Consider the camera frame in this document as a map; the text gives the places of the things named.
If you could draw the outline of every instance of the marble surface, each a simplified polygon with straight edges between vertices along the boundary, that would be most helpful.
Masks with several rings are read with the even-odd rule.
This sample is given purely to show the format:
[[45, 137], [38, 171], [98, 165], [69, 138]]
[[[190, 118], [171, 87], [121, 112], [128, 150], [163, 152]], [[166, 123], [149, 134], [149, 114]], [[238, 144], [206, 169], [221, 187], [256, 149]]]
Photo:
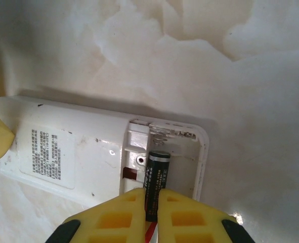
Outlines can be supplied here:
[[[299, 0], [0, 1], [0, 96], [202, 126], [201, 201], [256, 242], [299, 242]], [[83, 206], [0, 174], [0, 242]]]

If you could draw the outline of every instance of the aa battery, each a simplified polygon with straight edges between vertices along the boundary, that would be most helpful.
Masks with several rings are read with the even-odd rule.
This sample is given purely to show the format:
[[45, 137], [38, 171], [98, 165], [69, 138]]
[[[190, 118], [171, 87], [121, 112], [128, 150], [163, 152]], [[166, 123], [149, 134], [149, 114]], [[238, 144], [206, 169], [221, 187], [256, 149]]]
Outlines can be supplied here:
[[144, 188], [146, 221], [157, 222], [159, 191], [166, 187], [170, 154], [150, 151], [147, 160]]

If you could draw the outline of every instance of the printed label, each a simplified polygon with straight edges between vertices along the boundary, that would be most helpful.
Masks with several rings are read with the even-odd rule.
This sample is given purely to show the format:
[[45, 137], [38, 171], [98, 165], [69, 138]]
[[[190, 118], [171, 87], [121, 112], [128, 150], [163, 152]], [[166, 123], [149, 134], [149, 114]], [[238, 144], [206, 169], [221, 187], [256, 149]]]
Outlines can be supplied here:
[[20, 138], [20, 171], [67, 188], [74, 188], [74, 135], [71, 132], [32, 124], [26, 124], [25, 127], [27, 129], [17, 134]]
[[61, 179], [61, 149], [58, 146], [58, 136], [31, 130], [32, 171], [46, 175], [56, 180]]

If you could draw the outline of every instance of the black rubber tip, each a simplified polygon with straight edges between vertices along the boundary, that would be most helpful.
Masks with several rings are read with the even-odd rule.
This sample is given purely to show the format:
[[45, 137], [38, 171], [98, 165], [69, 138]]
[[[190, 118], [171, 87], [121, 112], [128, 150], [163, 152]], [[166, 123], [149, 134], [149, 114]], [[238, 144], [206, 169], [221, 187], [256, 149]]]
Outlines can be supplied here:
[[69, 243], [80, 226], [80, 221], [73, 219], [61, 224], [47, 239], [46, 243]]
[[232, 243], [255, 243], [255, 241], [241, 225], [229, 219], [224, 219], [221, 222]]

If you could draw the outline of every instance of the metal spring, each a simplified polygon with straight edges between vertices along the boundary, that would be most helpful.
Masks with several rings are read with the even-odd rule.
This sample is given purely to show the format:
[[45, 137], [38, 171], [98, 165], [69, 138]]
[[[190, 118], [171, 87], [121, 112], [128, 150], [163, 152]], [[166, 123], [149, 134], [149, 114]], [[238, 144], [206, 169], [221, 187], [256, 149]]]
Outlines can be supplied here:
[[162, 134], [155, 134], [153, 136], [153, 143], [156, 145], [164, 145], [167, 139]]

